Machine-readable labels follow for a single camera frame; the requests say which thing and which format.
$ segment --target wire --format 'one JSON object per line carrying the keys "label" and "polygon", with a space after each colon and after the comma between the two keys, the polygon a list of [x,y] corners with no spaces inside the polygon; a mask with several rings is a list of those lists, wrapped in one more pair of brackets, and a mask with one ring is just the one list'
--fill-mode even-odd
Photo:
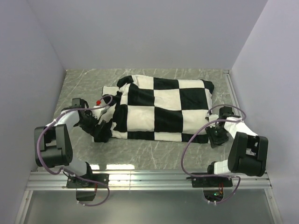
{"label": "wire", "polygon": [[219,184],[219,188],[218,188],[220,194],[223,194],[223,183]]}
{"label": "wire", "polygon": [[67,175],[64,171],[63,171],[63,174],[67,177],[67,178],[69,178],[70,176],[69,175]]}
{"label": "wire", "polygon": [[236,107],[234,105],[230,105],[230,104],[219,104],[219,105],[213,106],[210,110],[207,111],[207,113],[210,113],[213,109],[215,109],[216,107],[219,107],[219,106],[230,106],[230,107],[233,107],[233,108],[239,110],[243,114],[242,120],[245,120],[247,118],[246,113],[242,109],[240,109],[239,107]]}
{"label": "wire", "polygon": [[107,104],[103,105],[103,106],[98,106],[98,107],[95,107],[95,108],[74,108],[74,109],[70,109],[70,110],[65,110],[63,111],[56,119],[54,119],[43,131],[42,133],[40,134],[40,136],[38,137],[37,139],[37,143],[36,143],[36,152],[37,152],[37,156],[38,156],[38,159],[41,163],[41,165],[45,168],[45,170],[47,170],[50,174],[52,175],[58,175],[60,174],[60,172],[62,170],[64,170],[65,172],[71,174],[71,175],[75,175],[76,178],[80,179],[80,180],[83,180],[83,181],[86,181],[86,182],[90,182],[90,183],[95,183],[95,184],[99,184],[99,185],[102,185],[104,186],[105,188],[107,188],[108,190],[108,193],[107,193],[107,196],[106,198],[100,202],[100,203],[97,203],[97,204],[85,204],[85,203],[82,203],[82,202],[79,202],[80,204],[84,205],[84,206],[87,206],[87,207],[93,207],[93,206],[97,206],[97,205],[100,205],[100,204],[103,204],[105,201],[107,201],[107,199],[109,198],[109,195],[110,195],[110,189],[108,187],[108,185],[104,184],[104,183],[101,183],[101,182],[98,182],[98,181],[93,181],[93,180],[88,180],[88,179],[85,179],[85,178],[82,178],[80,177],[79,175],[76,175],[75,173],[69,171],[68,169],[66,168],[59,168],[59,170],[57,172],[54,172],[52,171],[47,165],[46,163],[44,162],[43,158],[42,158],[42,154],[41,154],[41,141],[42,141],[42,137],[44,136],[44,134],[51,128],[53,127],[64,115],[66,115],[67,113],[69,112],[72,112],[72,111],[85,111],[85,110],[97,110],[97,109],[100,109],[100,108],[104,108],[106,106],[108,106],[113,98],[111,95],[105,95],[103,96],[100,100],[106,98],[106,97],[110,97],[110,100]]}
{"label": "wire", "polygon": [[231,123],[239,123],[239,122],[241,122],[242,120],[245,120],[246,119],[246,113],[243,111],[243,110],[241,110],[240,108],[238,108],[238,107],[236,107],[236,106],[233,106],[233,105],[228,105],[228,104],[220,104],[220,105],[217,105],[217,106],[214,106],[214,107],[212,107],[209,111],[208,111],[208,113],[212,110],[212,109],[214,109],[214,108],[216,108],[216,107],[218,107],[218,106],[230,106],[230,107],[233,107],[233,108],[235,108],[235,109],[237,109],[237,110],[239,110],[239,111],[241,111],[242,112],[242,114],[243,114],[243,118],[241,118],[241,119],[239,119],[239,120],[226,120],[226,119],[218,119],[218,120],[213,120],[213,121],[210,121],[210,122],[208,122],[207,124],[205,124],[205,125],[203,125],[191,138],[190,138],[190,140],[187,142],[187,145],[185,146],[185,148],[184,148],[184,150],[183,150],[183,153],[182,153],[182,157],[181,157],[181,168],[182,168],[182,170],[183,170],[183,172],[185,173],[185,174],[187,174],[187,175],[189,175],[189,176],[191,176],[191,177],[218,177],[218,176],[222,176],[222,177],[226,177],[226,178],[229,178],[229,179],[231,179],[231,178],[238,178],[239,179],[239,181],[238,181],[238,183],[237,183],[237,185],[236,185],[236,187],[235,187],[235,189],[233,190],[233,192],[227,197],[227,198],[225,198],[224,200],[222,200],[222,201],[220,201],[220,202],[214,202],[215,204],[220,204],[220,203],[223,203],[223,202],[225,202],[225,201],[227,201],[228,199],[230,199],[235,193],[236,193],[236,191],[237,191],[237,189],[238,189],[238,187],[239,187],[239,185],[240,185],[240,182],[241,182],[241,177],[240,176],[229,176],[229,175],[216,175],[216,174],[205,174],[205,175],[194,175],[194,174],[191,174],[191,173],[189,173],[186,169],[185,169],[185,167],[184,167],[184,157],[185,157],[185,154],[186,154],[186,152],[187,152],[187,149],[188,149],[188,147],[189,147],[189,145],[191,144],[191,142],[194,140],[194,138],[202,131],[202,130],[204,130],[206,127],[208,127],[208,126],[210,126],[211,124],[213,124],[213,123],[216,123],[216,122],[231,122]]}
{"label": "wire", "polygon": [[89,108],[88,102],[86,100],[84,100],[84,104],[85,104],[86,108]]}

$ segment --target marble floor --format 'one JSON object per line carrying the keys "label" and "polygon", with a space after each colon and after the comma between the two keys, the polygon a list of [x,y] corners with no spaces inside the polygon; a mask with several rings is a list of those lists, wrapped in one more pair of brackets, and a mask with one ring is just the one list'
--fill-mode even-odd
{"label": "marble floor", "polygon": [[[116,86],[127,75],[146,75],[172,79],[204,79],[215,85],[213,105],[232,104],[225,75],[222,70],[201,69],[92,69],[67,70],[54,117],[72,98],[83,98],[92,107],[101,97],[102,87]],[[110,139],[107,143],[94,143],[90,135],[79,127],[70,133],[74,154],[100,169],[134,168],[138,170],[180,169],[183,142]],[[185,156],[188,169],[206,169],[213,161],[228,157],[232,139],[223,146],[211,148],[209,144],[192,143]]]}

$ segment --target white panel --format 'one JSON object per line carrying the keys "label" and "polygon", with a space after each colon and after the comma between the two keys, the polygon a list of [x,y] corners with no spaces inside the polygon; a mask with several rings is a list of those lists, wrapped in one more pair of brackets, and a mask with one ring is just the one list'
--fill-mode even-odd
{"label": "white panel", "polygon": [[64,69],[25,0],[0,1],[0,206],[13,223],[36,167],[33,131],[53,118]]}
{"label": "white panel", "polygon": [[65,68],[232,68],[267,0],[28,0]]}
{"label": "white panel", "polygon": [[267,170],[285,224],[299,220],[299,2],[269,0],[232,70],[249,127],[269,138]]}

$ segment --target black and white checkered fabric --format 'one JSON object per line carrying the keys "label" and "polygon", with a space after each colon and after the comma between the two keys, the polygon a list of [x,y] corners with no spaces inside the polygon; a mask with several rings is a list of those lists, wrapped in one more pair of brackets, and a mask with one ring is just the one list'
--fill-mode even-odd
{"label": "black and white checkered fabric", "polygon": [[[114,96],[114,105],[101,119],[115,138],[189,141],[207,123],[213,90],[213,83],[204,80],[127,76],[117,87],[103,88],[102,95]],[[206,132],[193,142],[207,143]]]}

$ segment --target metal frame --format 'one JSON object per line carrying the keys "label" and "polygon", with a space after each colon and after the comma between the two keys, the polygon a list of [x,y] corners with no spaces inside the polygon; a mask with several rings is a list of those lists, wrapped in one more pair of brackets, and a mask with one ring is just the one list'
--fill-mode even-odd
{"label": "metal frame", "polygon": [[[196,170],[194,172],[206,172],[206,170]],[[187,180],[186,175],[181,170],[153,170],[153,171],[123,171],[105,170],[93,171],[93,173],[109,174],[110,190],[198,190],[204,188],[192,188],[191,180]],[[270,189],[271,183],[265,173],[262,177],[246,176],[239,174],[242,181],[239,189]],[[238,182],[237,178],[232,178],[234,188]],[[61,175],[50,175],[47,172],[31,172],[26,190],[69,190],[66,186],[67,177]]]}
{"label": "metal frame", "polygon": [[15,224],[22,224],[25,221],[25,217],[28,211],[28,207],[30,205],[31,197],[32,197],[33,191],[26,190],[23,195],[22,202],[20,204],[20,208],[17,214],[17,217],[15,219]]}
{"label": "metal frame", "polygon": [[[230,79],[230,71],[223,70],[225,75],[230,96],[233,101],[233,105],[238,106],[237,97]],[[236,115],[240,115],[238,110],[235,110]],[[191,180],[187,180],[188,177],[181,170],[153,170],[153,171],[132,171],[132,170],[106,170],[98,171],[94,170],[94,173],[108,173],[109,176],[109,188],[110,190],[199,190],[204,188],[192,188]],[[206,170],[194,170],[193,172],[206,172]],[[242,181],[239,189],[265,189],[266,197],[268,199],[269,207],[273,216],[275,224],[282,223],[280,212],[276,204],[272,186],[267,172],[262,177],[250,177],[243,174],[239,174]],[[76,190],[67,189],[66,186],[67,177],[61,175],[51,175],[47,172],[31,172],[29,180],[25,189],[25,193],[20,204],[20,209],[16,217],[15,224],[24,223],[27,210],[30,204],[30,200],[33,191],[37,190]],[[233,187],[237,184],[237,179],[233,178]]]}
{"label": "metal frame", "polygon": [[[230,96],[231,96],[232,101],[233,101],[233,105],[240,108],[238,100],[237,100],[237,96],[236,96],[235,91],[234,91],[234,86],[233,86],[232,80],[230,78],[230,70],[224,70],[223,74],[226,76],[226,82],[227,82],[227,85],[228,85]],[[235,114],[241,115],[240,112],[237,109],[235,109]],[[270,211],[271,211],[271,214],[272,214],[272,217],[273,217],[274,224],[283,223],[280,211],[278,209],[278,205],[277,205],[275,197],[274,197],[274,193],[273,193],[273,189],[272,189],[271,184],[270,184],[269,189],[265,189],[265,194],[266,194],[266,197],[267,197],[267,200],[268,200],[268,204],[269,204],[269,208],[270,208]]]}

